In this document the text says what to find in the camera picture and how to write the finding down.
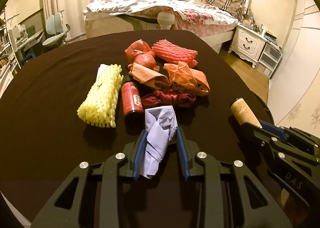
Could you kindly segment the lilac paper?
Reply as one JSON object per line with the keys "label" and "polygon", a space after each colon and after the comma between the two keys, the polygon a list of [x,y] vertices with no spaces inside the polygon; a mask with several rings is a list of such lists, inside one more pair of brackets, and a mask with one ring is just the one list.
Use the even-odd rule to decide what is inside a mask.
{"label": "lilac paper", "polygon": [[173,106],[159,106],[145,110],[145,129],[148,132],[144,162],[140,174],[151,179],[158,172],[168,143],[178,128]]}

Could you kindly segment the tan spray can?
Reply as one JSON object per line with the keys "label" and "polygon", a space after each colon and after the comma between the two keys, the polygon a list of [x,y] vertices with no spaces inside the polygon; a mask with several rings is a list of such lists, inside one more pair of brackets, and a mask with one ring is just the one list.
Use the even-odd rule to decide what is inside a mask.
{"label": "tan spray can", "polygon": [[259,120],[243,98],[237,98],[235,102],[231,104],[230,110],[240,125],[250,123],[256,127],[262,128]]}

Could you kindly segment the dark red wrapper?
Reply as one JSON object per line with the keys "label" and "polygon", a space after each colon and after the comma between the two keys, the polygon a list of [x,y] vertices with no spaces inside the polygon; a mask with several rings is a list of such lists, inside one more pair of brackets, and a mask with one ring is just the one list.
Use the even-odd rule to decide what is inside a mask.
{"label": "dark red wrapper", "polygon": [[141,98],[143,108],[172,105],[174,107],[189,108],[196,101],[196,96],[190,92],[179,93],[176,91],[155,90]]}

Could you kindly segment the red can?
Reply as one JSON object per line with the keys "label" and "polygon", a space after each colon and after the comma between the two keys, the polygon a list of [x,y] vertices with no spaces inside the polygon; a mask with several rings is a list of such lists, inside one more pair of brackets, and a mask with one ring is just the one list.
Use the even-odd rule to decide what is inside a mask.
{"label": "red can", "polygon": [[124,116],[144,112],[137,85],[129,75],[123,77],[121,98]]}

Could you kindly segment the yellow foam fruit net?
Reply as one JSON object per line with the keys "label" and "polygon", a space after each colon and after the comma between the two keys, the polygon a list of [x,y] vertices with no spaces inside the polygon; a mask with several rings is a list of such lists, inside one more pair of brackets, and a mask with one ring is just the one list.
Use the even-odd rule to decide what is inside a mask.
{"label": "yellow foam fruit net", "polygon": [[99,66],[96,81],[77,110],[81,120],[96,127],[116,127],[116,108],[123,80],[121,71],[121,65],[117,64]]}

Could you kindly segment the plastic drawer unit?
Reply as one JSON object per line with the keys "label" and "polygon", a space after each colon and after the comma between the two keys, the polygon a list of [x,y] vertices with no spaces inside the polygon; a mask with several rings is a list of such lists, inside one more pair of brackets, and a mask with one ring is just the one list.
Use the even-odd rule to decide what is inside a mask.
{"label": "plastic drawer unit", "polygon": [[272,78],[272,75],[281,59],[281,48],[274,43],[267,41],[261,51],[261,55],[259,56],[259,60],[255,68],[270,79]]}

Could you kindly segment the white nightstand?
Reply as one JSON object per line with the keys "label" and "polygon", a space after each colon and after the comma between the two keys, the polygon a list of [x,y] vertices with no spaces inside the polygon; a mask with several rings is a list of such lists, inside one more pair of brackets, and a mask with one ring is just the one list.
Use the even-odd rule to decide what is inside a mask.
{"label": "white nightstand", "polygon": [[263,36],[239,23],[228,53],[234,52],[255,68],[266,42]]}

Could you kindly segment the dark brown tablecloth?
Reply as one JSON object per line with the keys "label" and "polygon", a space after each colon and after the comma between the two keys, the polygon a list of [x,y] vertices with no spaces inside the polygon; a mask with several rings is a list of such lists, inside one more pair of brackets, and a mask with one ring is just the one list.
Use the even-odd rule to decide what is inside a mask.
{"label": "dark brown tablecloth", "polygon": [[100,65],[128,74],[125,50],[135,41],[160,40],[197,52],[209,93],[176,107],[185,136],[219,160],[244,156],[232,128],[229,106],[239,97],[258,119],[272,116],[238,74],[209,45],[185,30],[140,30],[93,37],[56,48],[28,61],[1,97],[1,192],[34,220],[80,162],[99,163],[135,141],[143,115],[126,119],[120,91],[101,97],[109,77],[97,81]]}

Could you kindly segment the red foam fruit net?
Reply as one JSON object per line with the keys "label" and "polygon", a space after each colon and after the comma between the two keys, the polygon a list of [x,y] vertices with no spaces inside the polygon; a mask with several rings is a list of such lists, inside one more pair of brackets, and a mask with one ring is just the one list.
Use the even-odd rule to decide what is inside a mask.
{"label": "red foam fruit net", "polygon": [[198,64],[196,61],[198,52],[196,50],[180,47],[166,39],[154,43],[151,50],[157,57],[163,59],[167,63],[178,64],[179,62],[184,62],[190,68],[193,68]]}

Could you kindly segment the red plastic bag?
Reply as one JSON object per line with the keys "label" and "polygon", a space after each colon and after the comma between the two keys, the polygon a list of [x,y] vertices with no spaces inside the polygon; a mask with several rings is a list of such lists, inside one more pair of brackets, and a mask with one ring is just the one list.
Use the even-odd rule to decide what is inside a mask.
{"label": "red plastic bag", "polygon": [[131,71],[133,64],[137,63],[156,72],[159,71],[159,66],[155,61],[155,53],[142,39],[133,42],[127,49],[125,49],[125,54],[127,62],[129,63],[127,66],[128,70]]}

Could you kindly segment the floral quilt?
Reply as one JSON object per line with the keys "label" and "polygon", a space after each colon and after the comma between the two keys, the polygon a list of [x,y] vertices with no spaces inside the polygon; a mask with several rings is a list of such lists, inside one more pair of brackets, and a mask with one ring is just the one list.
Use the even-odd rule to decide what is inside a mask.
{"label": "floral quilt", "polygon": [[238,25],[238,19],[216,6],[180,0],[97,1],[88,4],[83,15],[87,21],[119,15],[157,19],[161,11],[174,15],[171,29],[187,30],[199,37],[228,32]]}

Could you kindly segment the grey office chair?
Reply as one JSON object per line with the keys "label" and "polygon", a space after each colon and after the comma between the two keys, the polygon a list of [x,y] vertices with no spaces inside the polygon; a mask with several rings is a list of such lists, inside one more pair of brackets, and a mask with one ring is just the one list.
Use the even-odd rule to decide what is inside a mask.
{"label": "grey office chair", "polygon": [[46,33],[50,35],[43,43],[43,47],[61,47],[68,44],[68,41],[65,41],[67,33],[71,30],[69,24],[65,23],[67,28],[66,31],[63,30],[63,12],[61,10],[58,13],[48,17],[46,22]]}

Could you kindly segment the bookshelf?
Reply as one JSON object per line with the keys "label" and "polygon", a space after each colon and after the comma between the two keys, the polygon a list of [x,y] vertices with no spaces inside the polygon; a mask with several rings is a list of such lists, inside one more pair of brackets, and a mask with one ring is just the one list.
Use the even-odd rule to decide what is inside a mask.
{"label": "bookshelf", "polygon": [[21,68],[16,55],[16,43],[9,26],[6,7],[1,10],[1,96]]}

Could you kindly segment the desk with clutter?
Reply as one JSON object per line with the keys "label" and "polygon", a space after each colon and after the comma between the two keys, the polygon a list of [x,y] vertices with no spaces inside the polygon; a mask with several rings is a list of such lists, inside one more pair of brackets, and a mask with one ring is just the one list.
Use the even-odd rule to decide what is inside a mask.
{"label": "desk with clutter", "polygon": [[39,30],[35,34],[29,36],[27,30],[21,30],[18,27],[8,30],[9,41],[14,51],[14,55],[18,61],[19,67],[23,66],[24,53],[39,43],[44,36],[44,30]]}

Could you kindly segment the white bed frame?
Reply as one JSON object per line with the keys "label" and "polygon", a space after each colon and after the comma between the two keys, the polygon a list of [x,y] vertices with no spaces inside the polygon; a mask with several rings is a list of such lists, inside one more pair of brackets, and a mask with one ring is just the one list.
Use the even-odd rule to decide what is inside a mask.
{"label": "white bed frame", "polygon": [[88,4],[87,37],[133,30],[186,30],[216,52],[247,17],[251,0],[110,0]]}

